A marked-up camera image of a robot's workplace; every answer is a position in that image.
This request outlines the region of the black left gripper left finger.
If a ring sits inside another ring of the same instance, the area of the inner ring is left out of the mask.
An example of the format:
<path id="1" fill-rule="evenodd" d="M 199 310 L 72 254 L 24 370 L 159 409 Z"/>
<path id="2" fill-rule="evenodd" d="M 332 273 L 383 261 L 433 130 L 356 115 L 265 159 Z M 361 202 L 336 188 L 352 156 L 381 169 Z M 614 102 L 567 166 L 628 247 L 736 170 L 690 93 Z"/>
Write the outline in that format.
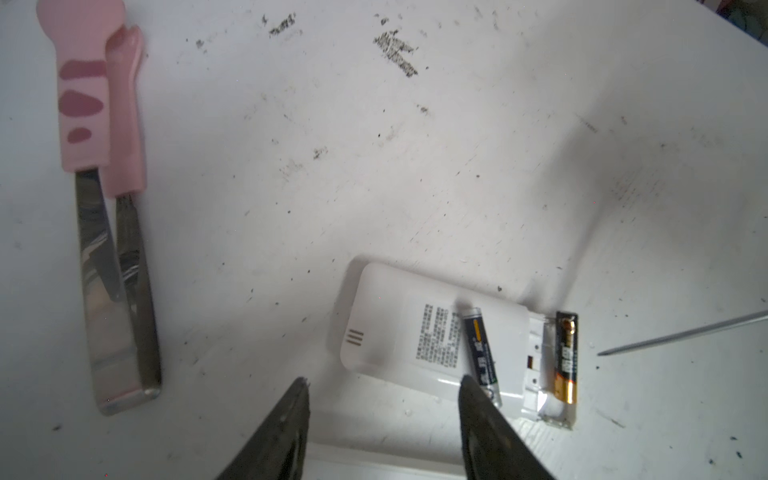
<path id="1" fill-rule="evenodd" d="M 309 384 L 298 377 L 218 479 L 300 479 L 310 419 Z"/>

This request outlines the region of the blue black AAA battery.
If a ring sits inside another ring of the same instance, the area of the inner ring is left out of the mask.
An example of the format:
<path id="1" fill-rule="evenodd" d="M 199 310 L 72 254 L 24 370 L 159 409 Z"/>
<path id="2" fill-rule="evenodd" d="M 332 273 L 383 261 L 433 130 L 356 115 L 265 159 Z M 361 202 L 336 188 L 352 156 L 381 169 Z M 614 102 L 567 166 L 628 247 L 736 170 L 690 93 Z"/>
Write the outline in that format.
<path id="1" fill-rule="evenodd" d="M 460 311 L 460 317 L 475 379 L 491 403 L 501 408 L 501 391 L 482 311 L 479 308 L 463 309 Z"/>

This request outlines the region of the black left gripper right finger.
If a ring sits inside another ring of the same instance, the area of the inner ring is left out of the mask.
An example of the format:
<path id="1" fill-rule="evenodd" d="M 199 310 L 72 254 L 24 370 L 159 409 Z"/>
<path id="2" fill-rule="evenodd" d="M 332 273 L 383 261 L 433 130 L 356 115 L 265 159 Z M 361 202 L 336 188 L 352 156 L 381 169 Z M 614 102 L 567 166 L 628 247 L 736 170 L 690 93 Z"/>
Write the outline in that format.
<path id="1" fill-rule="evenodd" d="M 462 378 L 458 404 L 468 479 L 554 479 L 470 375 Z"/>

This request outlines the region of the gold black AAA battery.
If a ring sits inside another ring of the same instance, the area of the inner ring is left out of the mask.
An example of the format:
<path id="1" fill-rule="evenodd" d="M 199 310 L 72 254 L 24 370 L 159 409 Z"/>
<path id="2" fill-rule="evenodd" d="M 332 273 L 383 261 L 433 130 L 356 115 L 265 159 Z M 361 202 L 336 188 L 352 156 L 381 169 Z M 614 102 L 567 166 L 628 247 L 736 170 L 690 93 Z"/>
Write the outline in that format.
<path id="1" fill-rule="evenodd" d="M 555 316 L 555 397 L 569 405 L 577 403 L 578 315 L 558 311 Z"/>

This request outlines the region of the white remote control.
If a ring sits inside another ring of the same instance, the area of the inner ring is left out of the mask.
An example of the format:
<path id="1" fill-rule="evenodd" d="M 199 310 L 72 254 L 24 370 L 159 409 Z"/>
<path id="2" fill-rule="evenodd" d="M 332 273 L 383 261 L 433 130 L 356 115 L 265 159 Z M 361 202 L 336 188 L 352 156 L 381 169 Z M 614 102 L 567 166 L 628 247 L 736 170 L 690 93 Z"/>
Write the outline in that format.
<path id="1" fill-rule="evenodd" d="M 460 465 L 309 443 L 302 479 L 465 479 Z"/>
<path id="2" fill-rule="evenodd" d="M 362 270 L 341 362 L 351 372 L 455 400 L 462 378 L 475 379 L 460 317 L 468 308 L 482 311 L 500 412 L 573 428 L 577 403 L 554 394 L 555 317 L 381 263 Z"/>

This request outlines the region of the orange black screwdriver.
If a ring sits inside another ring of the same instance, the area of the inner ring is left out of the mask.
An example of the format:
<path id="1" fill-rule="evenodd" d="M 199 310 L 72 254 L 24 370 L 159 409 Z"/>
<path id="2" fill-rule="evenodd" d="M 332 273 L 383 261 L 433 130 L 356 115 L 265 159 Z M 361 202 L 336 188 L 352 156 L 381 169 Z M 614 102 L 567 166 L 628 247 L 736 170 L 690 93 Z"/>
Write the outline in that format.
<path id="1" fill-rule="evenodd" d="M 737 318 L 723 320 L 717 323 L 696 327 L 690 330 L 685 330 L 682 332 L 669 334 L 662 337 L 657 337 L 653 339 L 648 339 L 640 342 L 623 345 L 620 347 L 615 347 L 612 349 L 599 352 L 598 356 L 612 356 L 612 355 L 618 355 L 618 354 L 628 353 L 628 352 L 647 349 L 647 348 L 653 348 L 656 346 L 671 344 L 671 343 L 687 340 L 690 338 L 696 338 L 700 336 L 719 333 L 721 331 L 726 331 L 734 328 L 757 324 L 757 323 L 764 322 L 766 320 L 767 320 L 766 311 L 752 313 L 749 315 L 744 315 Z"/>

